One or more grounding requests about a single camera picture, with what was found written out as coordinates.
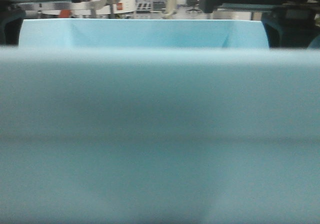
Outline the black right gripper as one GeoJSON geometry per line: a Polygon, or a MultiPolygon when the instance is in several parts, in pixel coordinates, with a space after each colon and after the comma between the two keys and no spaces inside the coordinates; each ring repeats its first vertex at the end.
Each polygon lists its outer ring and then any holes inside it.
{"type": "MultiPolygon", "coordinates": [[[[205,13],[212,13],[222,4],[281,5],[307,0],[199,0],[205,13]]],[[[261,15],[270,48],[307,48],[320,35],[316,11],[304,7],[277,7],[261,15]]]]}

